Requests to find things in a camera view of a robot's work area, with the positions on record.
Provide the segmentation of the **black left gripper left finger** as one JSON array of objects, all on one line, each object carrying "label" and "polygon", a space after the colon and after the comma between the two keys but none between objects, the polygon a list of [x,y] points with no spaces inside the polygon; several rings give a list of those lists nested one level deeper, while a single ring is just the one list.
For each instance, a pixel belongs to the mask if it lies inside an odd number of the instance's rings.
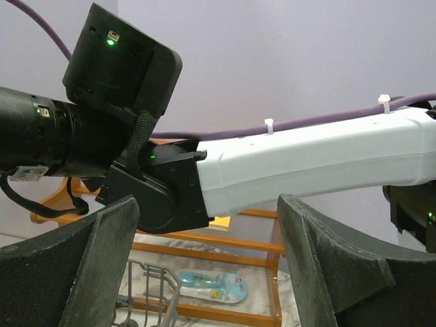
[{"label": "black left gripper left finger", "polygon": [[126,196],[1,248],[2,326],[111,326],[139,218]]}]

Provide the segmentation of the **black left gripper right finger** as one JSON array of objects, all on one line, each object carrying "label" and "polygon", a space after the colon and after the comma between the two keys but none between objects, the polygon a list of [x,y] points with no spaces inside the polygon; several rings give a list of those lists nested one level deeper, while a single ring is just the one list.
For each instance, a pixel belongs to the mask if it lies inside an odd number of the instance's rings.
[{"label": "black left gripper right finger", "polygon": [[277,201],[302,326],[434,326],[435,256],[338,222],[290,194]]}]

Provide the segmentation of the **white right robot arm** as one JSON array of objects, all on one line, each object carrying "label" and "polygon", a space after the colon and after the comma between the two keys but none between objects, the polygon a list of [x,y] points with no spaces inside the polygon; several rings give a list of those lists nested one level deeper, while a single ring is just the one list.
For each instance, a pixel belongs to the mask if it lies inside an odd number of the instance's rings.
[{"label": "white right robot arm", "polygon": [[177,52],[93,4],[65,56],[66,102],[1,89],[1,189],[28,211],[87,214],[78,178],[100,204],[135,197],[138,229],[167,234],[282,193],[380,186],[396,228],[435,251],[433,94],[249,129],[157,133],[182,69]]}]

